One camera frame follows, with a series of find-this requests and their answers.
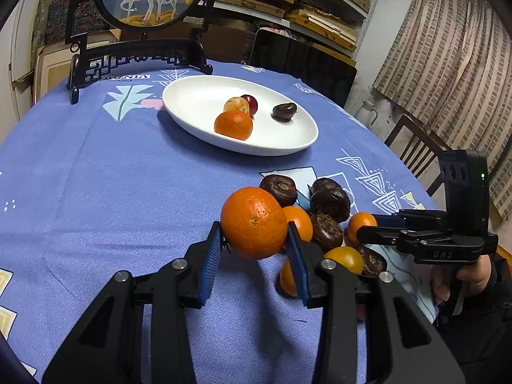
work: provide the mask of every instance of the tablecloth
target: tablecloth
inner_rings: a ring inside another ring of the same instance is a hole
[[[317,142],[281,157],[206,144],[181,129],[161,99],[168,83],[199,72],[147,61],[82,89],[76,105],[59,84],[0,147],[0,329],[36,379],[116,271],[140,276],[183,256],[206,238],[225,199],[265,174],[293,177],[298,205],[307,205],[316,177],[331,177],[347,191],[352,214],[434,207],[377,136],[302,81],[212,64],[214,75],[268,86],[303,106],[318,124]],[[373,247],[432,321],[427,274],[410,256]],[[198,383],[311,382],[322,310],[277,294],[283,258],[223,256],[206,307],[187,313]],[[145,325],[149,316],[148,308]],[[364,339],[359,325],[358,382]],[[147,356],[148,326],[143,350]]]

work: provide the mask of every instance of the black jacket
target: black jacket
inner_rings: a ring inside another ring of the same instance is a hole
[[[438,323],[467,384],[512,382],[512,280],[505,259],[496,254],[491,262],[485,290],[466,298],[460,315]]]

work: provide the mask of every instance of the white pitcher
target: white pitcher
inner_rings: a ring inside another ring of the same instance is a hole
[[[372,112],[375,112],[375,118],[372,120]],[[354,118],[363,124],[366,128],[370,128],[371,125],[377,120],[379,113],[373,108],[373,104],[368,101],[363,101],[363,105],[355,113]]]

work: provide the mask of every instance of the beige curtain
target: beige curtain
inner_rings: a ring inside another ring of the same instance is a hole
[[[496,164],[512,133],[512,41],[487,0],[413,0],[373,85],[452,149]],[[512,211],[512,154],[490,183]]]

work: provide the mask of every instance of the white plate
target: white plate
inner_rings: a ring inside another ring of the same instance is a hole
[[[252,134],[246,141],[217,134],[213,124],[231,97],[250,94],[258,101]],[[289,123],[270,115],[278,104],[293,102],[267,87],[227,76],[187,76],[170,83],[163,91],[163,103],[172,118],[193,136],[222,147],[255,156],[284,156],[311,146],[318,138],[318,127],[300,105]]]

